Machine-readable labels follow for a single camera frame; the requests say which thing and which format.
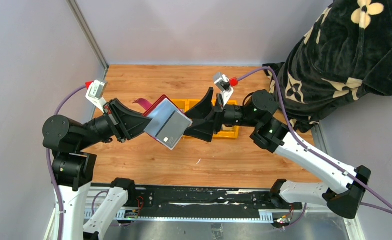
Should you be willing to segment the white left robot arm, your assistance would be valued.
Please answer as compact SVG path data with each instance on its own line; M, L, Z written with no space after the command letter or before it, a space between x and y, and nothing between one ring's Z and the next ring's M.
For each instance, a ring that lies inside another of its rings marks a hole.
M118 99L106 103L103 115L79 123L56 114L43 125L43 146L56 196L59 240L102 240L121 207L137 201L136 184L116 178L106 199L85 221L86 201L92 185L97 156L85 149L98 143L120 143L140 136L151 122L149 117L124 106Z

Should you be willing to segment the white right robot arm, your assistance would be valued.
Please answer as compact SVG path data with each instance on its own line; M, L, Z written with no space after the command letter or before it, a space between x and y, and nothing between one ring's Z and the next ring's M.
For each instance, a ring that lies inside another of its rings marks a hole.
M278 179L267 197L274 208L307 203L325 206L345 219L356 217L370 169L342 163L304 141L292 127L274 117L279 106L266 90L250 93L242 105L227 104L221 94L216 95L216 100L213 97L214 90L210 88L202 100L185 112L192 120L186 136L211 142L223 126L251 127L250 138L256 146L297 163L320 179L319 183Z

